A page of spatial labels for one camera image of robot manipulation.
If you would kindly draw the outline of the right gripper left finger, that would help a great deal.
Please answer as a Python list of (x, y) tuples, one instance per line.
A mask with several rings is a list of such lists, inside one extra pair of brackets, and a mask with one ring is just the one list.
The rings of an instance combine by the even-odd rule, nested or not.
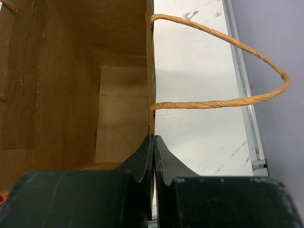
[(130, 171), (134, 181), (133, 192), (147, 219), (152, 219), (154, 194), (154, 135), (147, 135), (139, 148), (123, 161), (116, 170)]

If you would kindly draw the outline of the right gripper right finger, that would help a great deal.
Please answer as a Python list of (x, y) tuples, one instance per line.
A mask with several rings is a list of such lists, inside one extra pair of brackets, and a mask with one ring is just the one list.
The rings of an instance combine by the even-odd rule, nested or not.
[(170, 152), (161, 136), (154, 138), (158, 227), (202, 227), (202, 184), (197, 173)]

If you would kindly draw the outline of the green paper bag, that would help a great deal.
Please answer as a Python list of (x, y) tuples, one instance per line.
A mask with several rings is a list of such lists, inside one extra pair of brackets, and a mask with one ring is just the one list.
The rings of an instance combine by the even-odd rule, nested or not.
[(150, 133), (199, 175), (264, 158), (228, 0), (3, 0), (0, 190), (30, 171), (110, 169)]

